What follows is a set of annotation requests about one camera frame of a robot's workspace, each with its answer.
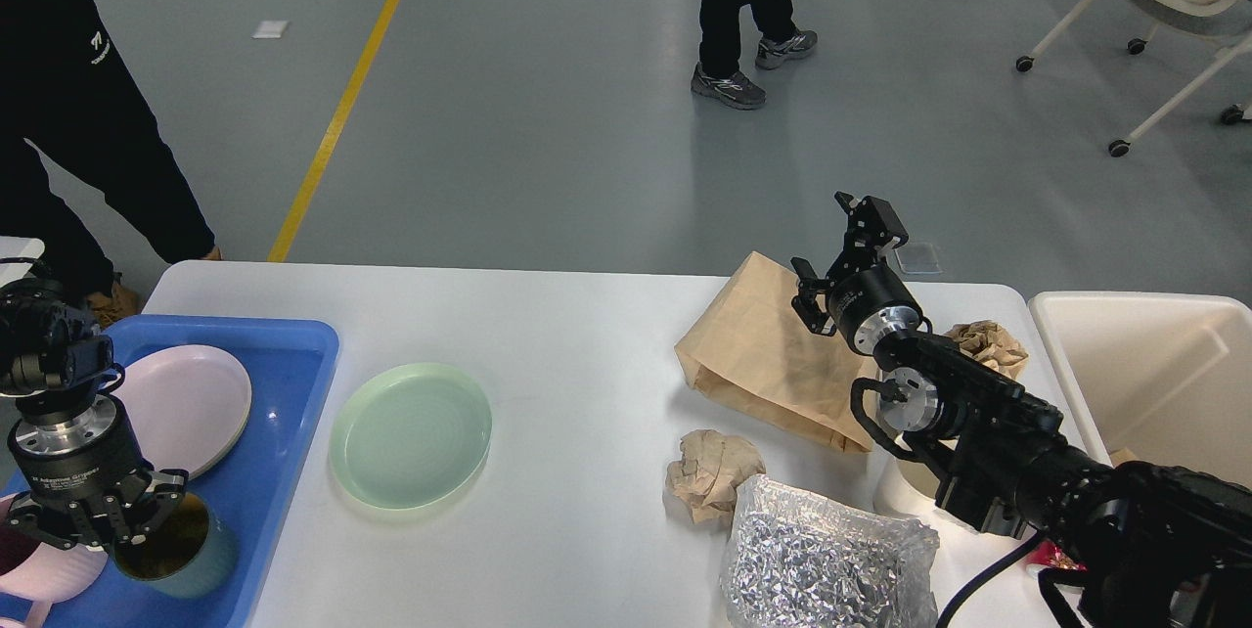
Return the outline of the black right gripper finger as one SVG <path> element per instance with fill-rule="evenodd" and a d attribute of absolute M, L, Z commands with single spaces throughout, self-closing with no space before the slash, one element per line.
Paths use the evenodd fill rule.
<path fill-rule="evenodd" d="M 803 256 L 790 259 L 793 270 L 798 276 L 798 295 L 793 298 L 791 306 L 805 328 L 819 337 L 835 337 L 839 333 L 839 317 L 831 315 L 828 306 L 820 299 L 828 296 L 835 289 L 840 256 L 828 266 L 826 276 L 818 276 L 818 271 L 811 266 L 811 261 Z"/>
<path fill-rule="evenodd" d="M 850 193 L 833 195 L 848 216 L 843 250 L 833 261 L 833 276 L 849 279 L 854 273 L 871 270 L 886 254 L 911 239 L 890 201 L 876 196 L 855 199 Z"/>

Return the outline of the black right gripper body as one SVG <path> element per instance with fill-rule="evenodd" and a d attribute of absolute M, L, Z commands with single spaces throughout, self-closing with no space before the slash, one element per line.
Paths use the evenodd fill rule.
<path fill-rule="evenodd" d="M 871 357 L 883 338 L 915 332 L 924 322 L 921 306 L 884 263 L 863 270 L 833 263 L 828 280 L 830 286 L 819 298 L 826 320 L 818 327 L 818 334 L 841 335 L 860 355 Z"/>

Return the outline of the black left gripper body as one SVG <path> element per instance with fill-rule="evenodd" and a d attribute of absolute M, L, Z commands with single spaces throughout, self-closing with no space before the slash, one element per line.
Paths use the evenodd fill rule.
<path fill-rule="evenodd" d="M 111 393 L 36 393 L 15 402 L 8 437 L 28 490 L 9 520 L 146 520 L 148 463 Z"/>

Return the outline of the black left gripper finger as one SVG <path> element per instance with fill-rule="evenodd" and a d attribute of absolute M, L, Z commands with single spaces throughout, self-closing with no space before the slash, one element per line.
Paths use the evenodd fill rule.
<path fill-rule="evenodd" d="M 106 490 L 108 550 L 151 539 L 185 499 L 188 472 L 135 470 Z"/>
<path fill-rule="evenodd" d="M 98 503 L 78 499 L 65 504 L 36 503 L 33 495 L 15 495 L 8 510 L 10 528 L 60 550 L 76 545 L 90 550 L 111 547 L 111 522 L 98 514 Z"/>

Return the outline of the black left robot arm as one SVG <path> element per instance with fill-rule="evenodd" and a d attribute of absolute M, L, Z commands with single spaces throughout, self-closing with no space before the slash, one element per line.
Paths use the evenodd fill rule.
<path fill-rule="evenodd" d="M 6 448 L 28 485 L 6 525 L 60 550 L 145 542 L 183 503 L 188 474 L 143 457 L 111 339 L 39 266 L 3 288 L 1 325 L 3 397 L 19 413 Z"/>

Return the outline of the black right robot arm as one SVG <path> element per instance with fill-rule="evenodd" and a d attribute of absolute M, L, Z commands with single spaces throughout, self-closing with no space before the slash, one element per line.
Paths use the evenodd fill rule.
<path fill-rule="evenodd" d="M 825 276 L 793 258 L 793 306 L 818 335 L 841 335 L 885 379 L 851 384 L 851 414 L 896 459 L 939 482 L 936 504 L 982 533 L 1035 534 L 962 587 L 938 619 L 1042 542 L 1079 568 L 1045 568 L 1039 592 L 1060 627 L 1247 627 L 1249 490 L 1209 473 L 1109 467 L 1060 433 L 1060 412 L 926 328 L 888 266 L 908 233 L 889 201 L 836 193 L 843 251 Z"/>

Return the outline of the white cup under arm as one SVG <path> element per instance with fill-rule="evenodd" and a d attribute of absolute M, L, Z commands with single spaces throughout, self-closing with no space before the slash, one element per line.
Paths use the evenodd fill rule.
<path fill-rule="evenodd" d="M 934 515 L 936 490 L 938 479 L 925 464 L 890 458 L 876 478 L 871 510 L 900 519 Z"/>

